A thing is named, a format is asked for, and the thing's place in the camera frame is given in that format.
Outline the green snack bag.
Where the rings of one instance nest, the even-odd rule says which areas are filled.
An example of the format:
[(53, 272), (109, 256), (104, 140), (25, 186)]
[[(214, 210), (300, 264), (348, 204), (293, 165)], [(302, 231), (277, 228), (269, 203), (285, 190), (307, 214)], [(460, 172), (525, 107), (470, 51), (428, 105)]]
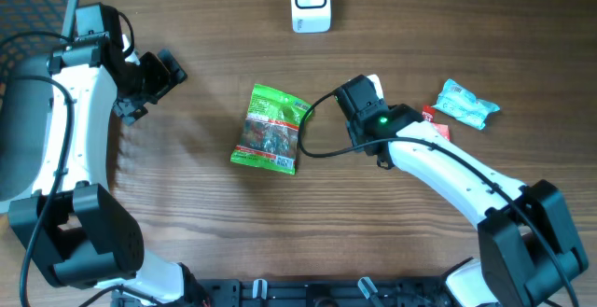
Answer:
[(310, 107), (291, 94), (256, 84), (230, 161), (294, 174), (299, 124)]

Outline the orange tissue pack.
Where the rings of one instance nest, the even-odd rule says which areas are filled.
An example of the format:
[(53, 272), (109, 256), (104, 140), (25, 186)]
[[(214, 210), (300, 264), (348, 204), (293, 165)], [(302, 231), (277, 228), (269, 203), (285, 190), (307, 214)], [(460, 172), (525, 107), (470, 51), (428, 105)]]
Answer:
[(431, 125), (434, 127), (434, 129), (442, 136), (444, 137), (446, 140), (450, 141), (451, 137), (450, 137), (450, 130), (449, 130), (449, 126), (445, 125), (445, 124), (438, 124), (435, 122), (432, 122)]

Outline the teal tissue pack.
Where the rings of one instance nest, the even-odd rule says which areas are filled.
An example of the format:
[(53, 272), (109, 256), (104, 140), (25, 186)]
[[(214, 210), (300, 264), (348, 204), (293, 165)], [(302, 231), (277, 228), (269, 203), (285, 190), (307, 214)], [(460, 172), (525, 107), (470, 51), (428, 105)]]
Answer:
[(478, 99), (453, 79), (444, 83), (433, 108), (477, 130), (483, 130), (486, 118), (500, 110), (499, 105)]

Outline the red snack bar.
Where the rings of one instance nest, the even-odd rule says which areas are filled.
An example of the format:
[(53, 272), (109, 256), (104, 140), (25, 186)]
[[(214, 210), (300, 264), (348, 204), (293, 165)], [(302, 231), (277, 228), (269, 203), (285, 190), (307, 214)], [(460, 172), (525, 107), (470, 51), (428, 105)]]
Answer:
[(423, 118), (426, 121), (433, 122), (435, 117), (436, 109), (430, 105), (424, 105), (422, 110)]

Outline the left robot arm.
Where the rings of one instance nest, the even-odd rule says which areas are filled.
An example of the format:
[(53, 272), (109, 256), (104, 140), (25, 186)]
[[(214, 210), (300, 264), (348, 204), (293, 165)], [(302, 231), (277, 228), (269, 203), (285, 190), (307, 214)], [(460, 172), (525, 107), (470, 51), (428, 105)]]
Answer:
[(45, 73), (13, 77), (52, 90), (31, 194), (7, 209), (25, 249), (22, 268), (36, 266), (54, 287), (113, 292), (144, 306), (207, 306), (209, 294), (185, 265), (145, 248), (139, 224), (107, 184), (111, 117), (133, 124), (187, 73), (168, 50), (136, 55), (116, 8), (97, 3), (75, 15), (75, 38), (49, 53)]

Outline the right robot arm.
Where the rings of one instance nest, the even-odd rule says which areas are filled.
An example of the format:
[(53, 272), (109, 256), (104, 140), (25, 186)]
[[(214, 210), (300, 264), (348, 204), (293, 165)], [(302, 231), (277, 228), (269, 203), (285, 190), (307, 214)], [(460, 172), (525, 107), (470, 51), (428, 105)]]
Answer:
[(448, 274), (462, 306), (537, 306), (569, 287), (589, 259), (558, 188), (527, 186), (446, 140), (407, 105), (388, 105), (377, 76), (358, 76), (333, 92), (357, 149), (386, 169), (422, 180), (477, 230), (479, 258)]

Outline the white barcode scanner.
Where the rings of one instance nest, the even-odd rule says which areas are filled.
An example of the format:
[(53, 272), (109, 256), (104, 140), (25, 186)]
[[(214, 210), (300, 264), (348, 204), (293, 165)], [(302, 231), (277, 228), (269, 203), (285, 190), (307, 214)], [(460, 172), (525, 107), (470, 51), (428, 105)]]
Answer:
[(291, 18), (297, 34), (325, 33), (331, 27), (331, 0), (291, 0)]

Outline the grey plastic mesh basket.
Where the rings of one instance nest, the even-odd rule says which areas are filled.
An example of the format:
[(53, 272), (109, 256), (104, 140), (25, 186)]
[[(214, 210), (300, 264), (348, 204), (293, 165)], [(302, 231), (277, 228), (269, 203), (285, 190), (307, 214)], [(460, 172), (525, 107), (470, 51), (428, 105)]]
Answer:
[(46, 56), (74, 33), (78, 0), (1, 0), (1, 212), (32, 195), (42, 164), (52, 87)]

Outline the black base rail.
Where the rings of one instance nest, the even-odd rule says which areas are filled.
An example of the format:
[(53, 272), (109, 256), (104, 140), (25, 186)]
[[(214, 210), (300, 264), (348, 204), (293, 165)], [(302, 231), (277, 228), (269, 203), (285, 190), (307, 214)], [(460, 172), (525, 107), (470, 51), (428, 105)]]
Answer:
[(199, 292), (177, 306), (315, 307), (387, 306), (449, 307), (460, 302), (440, 276), (374, 280), (369, 298), (353, 281), (267, 281), (264, 286), (239, 280), (200, 280)]

